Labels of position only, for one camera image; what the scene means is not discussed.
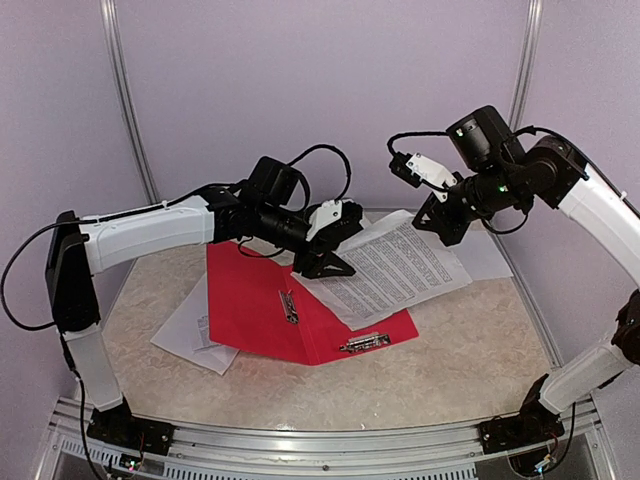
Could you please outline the red clip file folder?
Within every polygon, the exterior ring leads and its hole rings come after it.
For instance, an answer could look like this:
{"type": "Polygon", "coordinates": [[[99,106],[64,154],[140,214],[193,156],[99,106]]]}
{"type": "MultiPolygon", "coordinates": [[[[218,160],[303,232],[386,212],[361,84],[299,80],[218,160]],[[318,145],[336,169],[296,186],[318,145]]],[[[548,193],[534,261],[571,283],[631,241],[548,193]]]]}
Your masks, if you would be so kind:
{"type": "Polygon", "coordinates": [[[388,334],[394,346],[418,336],[407,310],[376,325],[352,331],[292,276],[292,268],[273,260],[249,258],[235,243],[209,244],[206,250],[210,338],[244,352],[308,366],[368,353],[339,347],[350,338],[388,334]],[[286,321],[279,291],[294,292],[299,324],[286,321]]]}

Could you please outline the metal folder clip bottom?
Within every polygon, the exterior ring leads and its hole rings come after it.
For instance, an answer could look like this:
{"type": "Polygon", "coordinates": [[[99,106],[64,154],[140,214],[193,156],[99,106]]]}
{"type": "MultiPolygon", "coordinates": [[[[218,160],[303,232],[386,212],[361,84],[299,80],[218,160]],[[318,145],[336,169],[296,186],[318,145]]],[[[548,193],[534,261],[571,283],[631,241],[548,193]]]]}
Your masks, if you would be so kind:
{"type": "Polygon", "coordinates": [[[390,345],[391,343],[392,341],[388,334],[373,332],[370,334],[350,338],[339,347],[339,350],[341,352],[346,352],[349,354],[356,354],[382,348],[390,345]]]}

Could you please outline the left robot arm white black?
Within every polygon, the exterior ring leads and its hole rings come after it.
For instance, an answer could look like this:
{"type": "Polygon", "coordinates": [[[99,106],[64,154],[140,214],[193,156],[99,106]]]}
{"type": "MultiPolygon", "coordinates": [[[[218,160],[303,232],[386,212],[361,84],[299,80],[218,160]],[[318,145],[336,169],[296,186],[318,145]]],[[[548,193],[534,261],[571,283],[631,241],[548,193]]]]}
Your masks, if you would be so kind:
{"type": "Polygon", "coordinates": [[[125,397],[99,326],[95,276],[175,248],[244,238],[293,253],[293,270],[306,279],[354,275],[336,251],[361,231],[362,206],[338,196],[289,210],[297,187],[310,189],[299,170],[262,157],[248,178],[231,185],[208,184],[179,199],[103,216],[58,216],[45,269],[53,322],[72,373],[115,442],[133,443],[140,424],[121,407],[125,397]]]}

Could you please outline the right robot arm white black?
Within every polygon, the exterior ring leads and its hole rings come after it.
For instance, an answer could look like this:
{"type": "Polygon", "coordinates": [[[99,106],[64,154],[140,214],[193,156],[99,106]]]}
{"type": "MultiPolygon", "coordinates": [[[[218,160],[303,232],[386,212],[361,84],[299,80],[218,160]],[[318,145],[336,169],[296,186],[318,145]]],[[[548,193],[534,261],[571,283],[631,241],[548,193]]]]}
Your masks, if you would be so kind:
{"type": "Polygon", "coordinates": [[[537,380],[519,412],[493,421],[523,444],[559,423],[560,414],[593,390],[639,364],[639,213],[594,162],[565,136],[545,127],[509,128],[492,106],[481,107],[441,131],[470,173],[452,172],[419,153],[394,155],[394,168],[431,194],[413,220],[446,246],[459,244],[472,222],[488,227],[495,214],[529,214],[542,202],[589,238],[582,272],[589,287],[618,267],[633,288],[609,330],[572,360],[537,380]]]}

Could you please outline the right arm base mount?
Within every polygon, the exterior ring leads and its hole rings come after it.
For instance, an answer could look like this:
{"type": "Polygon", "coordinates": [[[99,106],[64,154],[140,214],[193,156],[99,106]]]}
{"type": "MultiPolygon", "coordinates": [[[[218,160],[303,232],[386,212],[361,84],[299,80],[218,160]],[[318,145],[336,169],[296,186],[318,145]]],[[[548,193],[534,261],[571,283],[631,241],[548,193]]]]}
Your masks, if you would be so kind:
{"type": "Polygon", "coordinates": [[[565,433],[558,415],[540,413],[493,418],[481,422],[477,429],[484,454],[518,449],[565,433]]]}

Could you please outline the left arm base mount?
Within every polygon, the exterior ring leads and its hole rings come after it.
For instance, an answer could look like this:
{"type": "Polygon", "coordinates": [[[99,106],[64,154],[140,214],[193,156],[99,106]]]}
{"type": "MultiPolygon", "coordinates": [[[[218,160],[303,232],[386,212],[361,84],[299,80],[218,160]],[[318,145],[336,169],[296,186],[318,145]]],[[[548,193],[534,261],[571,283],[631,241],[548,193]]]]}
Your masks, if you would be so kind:
{"type": "Polygon", "coordinates": [[[175,430],[171,423],[134,416],[122,404],[104,412],[94,409],[87,435],[124,449],[167,456],[175,430]]]}

